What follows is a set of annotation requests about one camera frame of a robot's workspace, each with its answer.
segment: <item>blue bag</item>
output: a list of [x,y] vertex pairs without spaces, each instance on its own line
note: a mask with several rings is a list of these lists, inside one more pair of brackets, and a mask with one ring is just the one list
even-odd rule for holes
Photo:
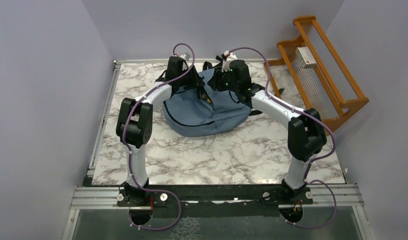
[[187,91],[180,89],[164,102],[163,113],[167,124],[178,134],[197,137],[222,133],[237,127],[249,115],[261,113],[238,103],[232,92],[213,91],[207,85],[213,75],[214,68],[200,72],[204,87]]

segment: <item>white box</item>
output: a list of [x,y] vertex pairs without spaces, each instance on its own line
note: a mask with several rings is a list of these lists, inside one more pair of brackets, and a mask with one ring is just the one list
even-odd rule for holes
[[303,68],[308,69],[317,66],[316,60],[307,46],[297,47],[296,55]]

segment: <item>wall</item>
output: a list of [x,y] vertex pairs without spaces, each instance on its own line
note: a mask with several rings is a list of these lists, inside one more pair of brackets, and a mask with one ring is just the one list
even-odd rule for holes
[[112,69],[80,0],[0,0],[0,240],[61,239]]
[[[343,0],[83,0],[111,55],[117,60],[166,59],[179,42],[198,58],[214,58],[248,46],[269,58],[277,42],[296,38],[292,20],[315,15],[327,30]],[[259,58],[241,51],[241,58]]]
[[328,36],[370,99],[337,131],[339,160],[375,237],[408,239],[408,0],[345,0]]

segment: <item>floor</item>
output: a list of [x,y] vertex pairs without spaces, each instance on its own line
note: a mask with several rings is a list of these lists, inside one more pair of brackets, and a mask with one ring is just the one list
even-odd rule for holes
[[[198,71],[202,63],[196,64]],[[253,82],[265,84],[262,63],[249,63]],[[115,134],[121,101],[144,93],[165,70],[165,63],[126,63],[121,66],[93,185],[117,185],[126,180],[125,147]],[[289,71],[272,67],[278,87],[285,87],[282,98],[304,107]],[[321,155],[332,149],[332,141]],[[290,153],[287,130],[265,114],[251,116],[234,130],[204,137],[184,137],[165,122],[161,106],[154,112],[153,133],[147,145],[146,169],[151,184],[278,184],[284,178]],[[336,154],[312,165],[308,180],[344,183]]]

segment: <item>marble tabletop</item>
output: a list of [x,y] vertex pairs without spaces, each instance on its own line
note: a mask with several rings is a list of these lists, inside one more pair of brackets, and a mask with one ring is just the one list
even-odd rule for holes
[[[196,63],[198,71],[202,63]],[[248,63],[253,82],[265,84],[267,75],[260,62]],[[118,185],[126,180],[125,146],[115,134],[121,101],[134,98],[153,86],[166,63],[122,64],[97,157],[93,185]],[[289,71],[271,67],[282,99],[304,107]],[[332,149],[332,141],[321,155]],[[165,122],[161,106],[154,111],[153,132],[146,147],[146,170],[151,184],[278,184],[284,178],[290,153],[287,130],[266,114],[250,116],[237,128],[210,136],[184,137]],[[336,154],[316,161],[308,180],[344,183]]]

